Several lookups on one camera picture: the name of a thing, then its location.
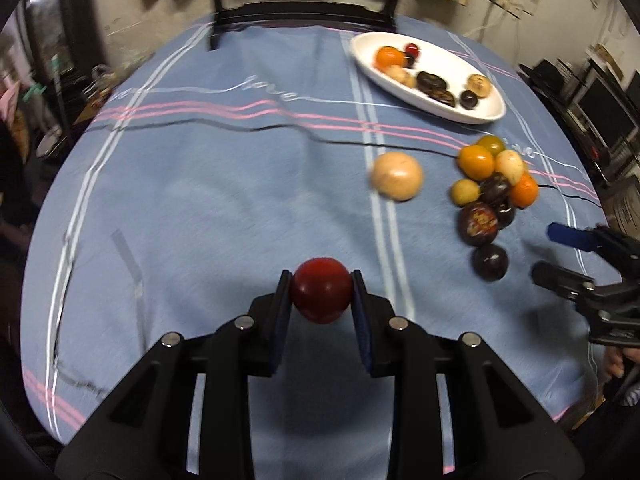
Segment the metal screw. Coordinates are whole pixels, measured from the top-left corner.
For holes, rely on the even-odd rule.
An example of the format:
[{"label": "metal screw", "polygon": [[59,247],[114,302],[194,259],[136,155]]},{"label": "metal screw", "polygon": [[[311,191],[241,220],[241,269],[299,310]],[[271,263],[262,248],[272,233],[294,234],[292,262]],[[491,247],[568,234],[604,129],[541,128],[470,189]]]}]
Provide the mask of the metal screw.
[{"label": "metal screw", "polygon": [[389,320],[389,326],[394,330],[401,331],[409,326],[409,322],[404,317],[395,316]]},{"label": "metal screw", "polygon": [[162,336],[160,342],[166,346],[167,348],[171,348],[172,346],[176,346],[182,337],[177,332],[167,332]]},{"label": "metal screw", "polygon": [[236,317],[236,320],[234,321],[234,325],[238,330],[249,330],[254,323],[254,318],[251,316]]},{"label": "metal screw", "polygon": [[475,348],[476,346],[480,346],[482,338],[475,332],[467,332],[462,336],[462,342],[467,346],[471,346],[471,348]]}]

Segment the hand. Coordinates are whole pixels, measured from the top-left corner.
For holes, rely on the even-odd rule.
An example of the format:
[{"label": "hand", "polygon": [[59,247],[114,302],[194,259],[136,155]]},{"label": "hand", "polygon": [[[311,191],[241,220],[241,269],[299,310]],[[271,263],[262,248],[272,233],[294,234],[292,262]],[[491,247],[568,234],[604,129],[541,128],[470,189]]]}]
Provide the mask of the hand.
[{"label": "hand", "polygon": [[625,374],[625,366],[622,357],[627,357],[635,363],[640,363],[640,349],[638,348],[617,348],[607,346],[604,351],[604,367],[609,376],[619,379]]}]

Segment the red fruit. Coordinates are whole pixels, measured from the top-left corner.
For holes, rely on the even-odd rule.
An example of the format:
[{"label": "red fruit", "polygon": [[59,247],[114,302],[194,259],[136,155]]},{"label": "red fruit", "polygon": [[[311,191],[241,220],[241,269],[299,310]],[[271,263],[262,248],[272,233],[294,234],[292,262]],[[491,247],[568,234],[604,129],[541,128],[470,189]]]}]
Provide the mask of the red fruit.
[{"label": "red fruit", "polygon": [[349,271],[333,258],[313,258],[298,267],[291,280],[291,301],[300,314],[318,324],[334,322],[353,295]]},{"label": "red fruit", "polygon": [[414,59],[418,59],[418,56],[420,56],[420,49],[415,43],[408,43],[404,48],[404,53],[414,56]]}]

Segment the blue tablecloth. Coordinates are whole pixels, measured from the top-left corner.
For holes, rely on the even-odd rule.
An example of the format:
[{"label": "blue tablecloth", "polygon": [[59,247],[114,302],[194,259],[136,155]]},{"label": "blue tablecloth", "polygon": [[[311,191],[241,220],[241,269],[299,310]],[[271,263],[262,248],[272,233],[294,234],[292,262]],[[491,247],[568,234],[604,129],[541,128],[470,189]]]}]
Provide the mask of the blue tablecloth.
[{"label": "blue tablecloth", "polygon": [[[348,52],[352,32],[250,27],[209,52],[204,20],[110,99],[47,196],[26,269],[24,380],[56,438],[68,442],[163,333],[213,332],[273,292],[282,269],[320,255],[362,270],[370,292],[430,333],[481,334],[552,416],[593,395],[600,357],[584,320],[529,278],[540,259],[599,283],[619,278],[596,256],[545,237],[552,221],[605,222],[584,168],[498,56],[426,23],[398,23],[400,33],[487,74],[505,98],[506,117],[475,128],[410,108],[359,73]],[[243,128],[294,121],[325,139],[449,154],[486,131],[523,153],[537,181],[555,189],[541,189],[500,232],[511,265],[503,280],[485,283],[456,233],[448,190],[460,172],[451,158],[412,152],[426,173],[424,189],[396,204],[367,179],[385,148],[210,121]],[[383,477],[392,381],[367,377],[350,318],[315,326],[294,311],[282,368],[270,380],[250,380],[258,478]],[[451,467],[446,420],[444,427]],[[194,426],[191,468],[196,450]]]}]

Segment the white wall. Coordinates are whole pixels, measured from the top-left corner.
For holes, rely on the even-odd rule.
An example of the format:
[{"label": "white wall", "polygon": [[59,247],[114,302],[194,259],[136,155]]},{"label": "white wall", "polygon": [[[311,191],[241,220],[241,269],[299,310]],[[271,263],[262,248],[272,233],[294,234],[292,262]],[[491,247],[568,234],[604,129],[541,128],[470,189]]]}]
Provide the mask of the white wall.
[{"label": "white wall", "polygon": [[[523,14],[518,20],[494,6],[489,23],[498,19],[500,22],[486,30],[484,35],[484,44],[514,66],[518,63],[532,66],[543,57],[551,60],[559,57],[570,63],[580,63],[587,47],[598,39],[607,17],[608,0],[604,0],[597,9],[589,0],[516,1],[534,11],[534,15]],[[155,50],[212,8],[211,0],[96,2],[98,22],[104,31],[112,64],[122,62],[132,52]],[[467,6],[449,0],[400,0],[398,11],[464,34],[481,25],[489,6],[488,0],[469,0]],[[624,38],[624,45],[620,45],[621,40],[610,40],[613,56],[616,56],[614,49],[618,52],[624,50],[623,59],[618,62],[626,72],[640,61],[640,36],[633,25],[631,29]],[[632,38],[637,40],[636,43],[627,45]]]}]

